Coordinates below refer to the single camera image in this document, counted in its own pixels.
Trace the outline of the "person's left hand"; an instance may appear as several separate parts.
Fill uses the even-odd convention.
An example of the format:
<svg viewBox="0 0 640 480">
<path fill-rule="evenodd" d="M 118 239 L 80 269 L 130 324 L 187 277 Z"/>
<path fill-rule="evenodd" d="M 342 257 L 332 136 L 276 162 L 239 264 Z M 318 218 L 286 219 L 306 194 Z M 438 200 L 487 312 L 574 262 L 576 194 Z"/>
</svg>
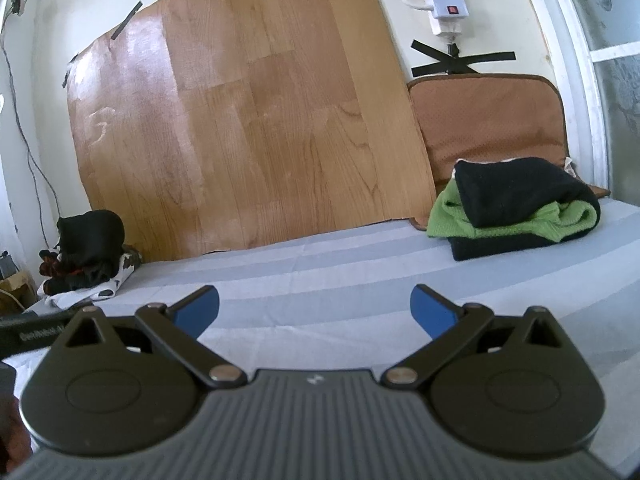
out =
<svg viewBox="0 0 640 480">
<path fill-rule="evenodd" d="M 1 472 L 9 474 L 32 456 L 32 442 L 20 414 L 20 401 L 1 402 Z"/>
</svg>

